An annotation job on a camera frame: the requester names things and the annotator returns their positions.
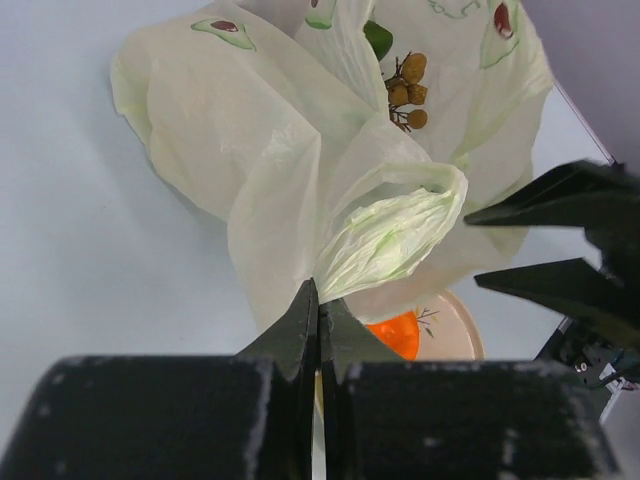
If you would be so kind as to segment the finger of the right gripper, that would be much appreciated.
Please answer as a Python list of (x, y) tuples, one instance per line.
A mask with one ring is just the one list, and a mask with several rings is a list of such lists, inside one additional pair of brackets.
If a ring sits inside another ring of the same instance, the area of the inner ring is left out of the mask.
[(639, 343), (639, 292), (569, 259), (475, 277), (484, 289), (518, 297), (578, 321), (615, 345)]
[(464, 217), (472, 226), (578, 227), (639, 233), (639, 178), (619, 166), (579, 160), (557, 166), (492, 206)]

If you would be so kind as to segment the cream plate with branch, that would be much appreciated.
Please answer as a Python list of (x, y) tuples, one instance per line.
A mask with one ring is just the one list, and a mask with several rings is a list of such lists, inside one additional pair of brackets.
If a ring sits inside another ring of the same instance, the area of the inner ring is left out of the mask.
[[(414, 311), (420, 347), (414, 361), (403, 359), (368, 328)], [(480, 333), (468, 309), (450, 290), (396, 291), (375, 288), (320, 306), (319, 325), (330, 334), (329, 358), (338, 380), (356, 362), (476, 361), (485, 358)]]

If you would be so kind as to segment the yellow-green plastic bag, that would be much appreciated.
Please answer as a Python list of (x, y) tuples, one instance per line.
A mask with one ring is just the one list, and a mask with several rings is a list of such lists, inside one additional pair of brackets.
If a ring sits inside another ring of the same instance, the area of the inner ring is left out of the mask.
[[(405, 133), (384, 79), (409, 52), (429, 121)], [(526, 230), (463, 218), (531, 180), (554, 79), (519, 1), (216, 1), (131, 33), (111, 83), (158, 175), (226, 223), (264, 329), (306, 280), (329, 302), (507, 265)]]

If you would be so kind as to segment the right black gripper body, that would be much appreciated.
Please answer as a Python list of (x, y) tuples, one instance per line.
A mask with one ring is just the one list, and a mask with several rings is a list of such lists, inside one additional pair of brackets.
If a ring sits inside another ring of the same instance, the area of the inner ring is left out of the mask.
[[(600, 266), (592, 268), (639, 292), (639, 235), (602, 230), (584, 230), (584, 235), (600, 253)], [(639, 343), (612, 344), (589, 327), (562, 316), (536, 357), (572, 368), (590, 390), (603, 420), (612, 415), (617, 402), (638, 403)]]

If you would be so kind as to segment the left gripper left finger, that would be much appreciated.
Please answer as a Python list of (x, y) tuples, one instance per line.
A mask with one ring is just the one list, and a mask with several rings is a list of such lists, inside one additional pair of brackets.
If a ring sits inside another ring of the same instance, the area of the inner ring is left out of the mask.
[(239, 353), (66, 357), (31, 394), (5, 479), (308, 479), (316, 285)]

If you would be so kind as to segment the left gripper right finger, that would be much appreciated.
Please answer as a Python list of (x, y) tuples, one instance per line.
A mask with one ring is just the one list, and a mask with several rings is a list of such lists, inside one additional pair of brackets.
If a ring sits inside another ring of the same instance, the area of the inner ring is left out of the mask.
[(407, 362), (319, 309), (330, 479), (614, 479), (587, 389), (548, 360)]

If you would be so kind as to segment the orange fake fruit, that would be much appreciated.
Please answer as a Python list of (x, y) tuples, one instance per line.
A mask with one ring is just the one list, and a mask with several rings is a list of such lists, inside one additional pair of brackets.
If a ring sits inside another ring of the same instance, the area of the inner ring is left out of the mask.
[(414, 361), (417, 358), (420, 329), (414, 311), (407, 311), (392, 319), (368, 325), (367, 328), (403, 359)]

